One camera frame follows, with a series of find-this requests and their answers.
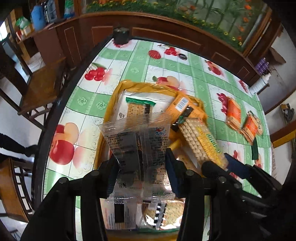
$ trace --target wooden chair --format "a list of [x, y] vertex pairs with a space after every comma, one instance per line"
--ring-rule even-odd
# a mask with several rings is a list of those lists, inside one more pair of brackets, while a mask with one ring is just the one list
[[15, 173], [15, 166], [10, 158], [0, 163], [0, 198], [6, 212], [0, 214], [0, 217], [29, 222], [33, 213], [24, 172], [20, 167], [20, 173]]
[[[8, 63], [9, 56], [1, 51], [0, 46], [0, 58], [5, 63]], [[44, 130], [44, 126], [35, 120], [39, 115], [44, 114], [44, 123], [46, 120], [46, 114], [50, 111], [48, 104], [57, 100], [58, 94], [66, 83], [68, 78], [68, 69], [66, 67], [66, 58], [62, 58], [54, 63], [48, 64], [43, 68], [32, 73], [28, 69], [26, 73], [29, 74], [29, 80], [27, 83], [23, 77], [17, 72], [11, 64], [0, 63], [0, 73], [4, 75], [21, 93], [22, 98], [20, 104], [17, 105], [9, 96], [0, 89], [0, 96], [6, 100], [16, 111], [18, 115], [24, 116], [34, 125]], [[44, 110], [37, 110], [37, 108], [43, 107]]]

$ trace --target shoe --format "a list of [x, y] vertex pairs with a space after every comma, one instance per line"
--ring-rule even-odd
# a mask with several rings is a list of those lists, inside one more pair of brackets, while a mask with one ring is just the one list
[[32, 155], [35, 155], [37, 152], [37, 145], [28, 146], [25, 148], [25, 155], [27, 157], [30, 157]]

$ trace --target wooden cabinet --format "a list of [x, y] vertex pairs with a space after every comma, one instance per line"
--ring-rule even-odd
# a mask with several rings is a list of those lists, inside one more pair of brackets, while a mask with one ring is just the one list
[[132, 37], [168, 43], [198, 54], [249, 85], [251, 80], [259, 78], [252, 63], [241, 52], [198, 27], [163, 16], [140, 12], [97, 12], [81, 15], [53, 28], [68, 64], [75, 67], [117, 26], [128, 27]]

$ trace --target orange snack package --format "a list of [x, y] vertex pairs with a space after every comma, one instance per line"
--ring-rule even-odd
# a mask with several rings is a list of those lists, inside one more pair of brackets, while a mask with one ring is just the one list
[[188, 96], [182, 92], [178, 93], [178, 96], [170, 104], [165, 111], [171, 117], [171, 129], [169, 139], [176, 140], [178, 135], [178, 119], [182, 115], [183, 117], [189, 118], [200, 118], [206, 124], [207, 114], [204, 112], [202, 107], [196, 106]]
[[258, 131], [258, 122], [254, 118], [254, 116], [248, 112], [248, 117], [246, 119], [246, 122], [244, 124], [243, 129], [241, 130], [242, 135], [247, 139], [247, 141], [253, 145], [253, 140], [255, 138], [255, 135]]
[[230, 128], [239, 131], [241, 125], [241, 109], [238, 103], [228, 97], [226, 123]]

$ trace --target purple bottle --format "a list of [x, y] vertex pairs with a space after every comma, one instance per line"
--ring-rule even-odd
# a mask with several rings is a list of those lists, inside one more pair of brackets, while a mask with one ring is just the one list
[[262, 65], [266, 63], [265, 58], [262, 58], [259, 63], [255, 66], [256, 70], [259, 70]]
[[260, 69], [258, 70], [259, 74], [263, 74], [263, 72], [264, 72], [265, 70], [268, 69], [268, 66], [269, 66], [269, 63], [268, 63], [268, 62], [265, 63], [265, 64], [263, 64], [263, 65], [260, 67]]

